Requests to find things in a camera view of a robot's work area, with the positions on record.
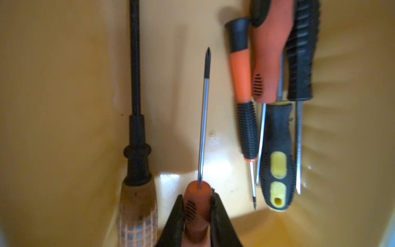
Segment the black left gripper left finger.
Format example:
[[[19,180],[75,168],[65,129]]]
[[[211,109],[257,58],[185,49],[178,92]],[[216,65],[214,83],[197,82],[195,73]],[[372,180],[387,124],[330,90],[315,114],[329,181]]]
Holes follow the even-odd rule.
[[[156,244],[156,247],[181,247],[184,231],[184,202],[179,195],[174,203],[167,223]]]

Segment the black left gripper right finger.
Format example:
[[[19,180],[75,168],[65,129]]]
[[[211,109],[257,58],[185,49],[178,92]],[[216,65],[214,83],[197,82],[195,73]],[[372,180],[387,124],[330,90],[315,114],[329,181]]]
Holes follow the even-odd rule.
[[[212,247],[243,247],[222,200],[214,189],[212,189],[210,217],[210,244]]]

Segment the wooden handle black screwdriver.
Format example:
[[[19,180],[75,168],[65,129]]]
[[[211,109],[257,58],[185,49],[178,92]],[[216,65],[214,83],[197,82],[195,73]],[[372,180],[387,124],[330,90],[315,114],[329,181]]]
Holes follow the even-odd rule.
[[[122,181],[119,204],[119,246],[154,247],[157,243],[157,200],[149,170],[151,147],[146,142],[141,112],[141,64],[139,1],[130,1],[131,103],[129,144],[124,148],[127,175]]]

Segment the yellow storage box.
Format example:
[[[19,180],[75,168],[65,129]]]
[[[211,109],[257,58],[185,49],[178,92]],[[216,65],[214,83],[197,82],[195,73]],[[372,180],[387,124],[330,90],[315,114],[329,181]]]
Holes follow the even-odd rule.
[[[246,247],[395,244],[395,3],[322,1],[302,189],[251,197],[224,24],[248,1],[141,1],[142,113],[158,227],[197,177]],[[128,1],[1,1],[1,246],[116,247],[131,113]]]

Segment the slim orange precision screwdriver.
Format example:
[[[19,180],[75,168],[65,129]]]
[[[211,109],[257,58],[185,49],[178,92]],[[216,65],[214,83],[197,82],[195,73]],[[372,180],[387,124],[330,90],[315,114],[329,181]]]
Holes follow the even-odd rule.
[[[250,167],[252,201],[257,207],[254,163],[258,157],[258,127],[252,102],[249,50],[250,18],[241,17],[225,24],[229,42],[229,64],[237,102],[238,132],[244,159]]]

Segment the orange black medium screwdriver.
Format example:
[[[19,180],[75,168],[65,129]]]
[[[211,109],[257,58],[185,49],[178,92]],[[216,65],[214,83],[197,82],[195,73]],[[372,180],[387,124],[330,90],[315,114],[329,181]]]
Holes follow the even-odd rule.
[[[268,104],[277,100],[282,77],[283,50],[294,23],[292,0],[251,1],[252,42],[255,62],[252,73],[253,98],[262,104],[256,184],[263,159],[265,114]]]

